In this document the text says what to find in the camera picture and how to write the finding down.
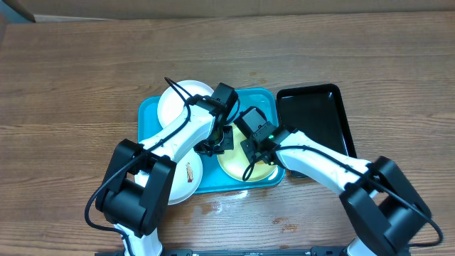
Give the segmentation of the yellow plate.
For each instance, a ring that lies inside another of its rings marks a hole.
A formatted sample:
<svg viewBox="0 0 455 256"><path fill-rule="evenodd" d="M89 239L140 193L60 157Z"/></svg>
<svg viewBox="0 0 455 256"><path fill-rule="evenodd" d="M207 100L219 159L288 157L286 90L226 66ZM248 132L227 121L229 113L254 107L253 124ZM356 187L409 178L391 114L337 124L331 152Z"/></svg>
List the yellow plate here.
<svg viewBox="0 0 455 256"><path fill-rule="evenodd" d="M217 158L221 169L228 176L238 181L242 181L245 169L250 164L240 144L246 140L246 137L235 124L232 123L230 126L232 127L234 149L226 150L224 154L218 155ZM276 171L276 165L268 165L263 161L259 161L255 164L253 172L247 182L251 183L264 180L269 176L275 175Z"/></svg>

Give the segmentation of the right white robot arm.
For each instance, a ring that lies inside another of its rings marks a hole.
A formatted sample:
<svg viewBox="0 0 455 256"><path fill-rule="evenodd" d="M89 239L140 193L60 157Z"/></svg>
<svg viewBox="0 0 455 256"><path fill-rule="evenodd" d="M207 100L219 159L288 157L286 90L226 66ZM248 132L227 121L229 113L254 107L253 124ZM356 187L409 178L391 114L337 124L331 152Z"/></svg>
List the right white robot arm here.
<svg viewBox="0 0 455 256"><path fill-rule="evenodd" d="M357 235L347 255L402 255L431 220L428 206L389 158L352 158L270 122L239 129L247 138L244 150L251 164L264 161L298 171L339 197Z"/></svg>

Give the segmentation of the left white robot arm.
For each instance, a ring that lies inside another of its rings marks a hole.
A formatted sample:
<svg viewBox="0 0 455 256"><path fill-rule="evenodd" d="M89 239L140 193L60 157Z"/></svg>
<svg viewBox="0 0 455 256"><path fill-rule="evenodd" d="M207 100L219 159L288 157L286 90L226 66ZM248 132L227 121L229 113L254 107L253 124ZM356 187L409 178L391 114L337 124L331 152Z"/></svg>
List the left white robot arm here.
<svg viewBox="0 0 455 256"><path fill-rule="evenodd" d="M157 228L166 212L177 163L195 146L204 154L217 154L215 146L226 141L223 132L238 95L194 95L186 110L158 134L135 143L116 146L100 187L87 207L96 207L111 226L87 224L121 235L124 255L162 255Z"/></svg>

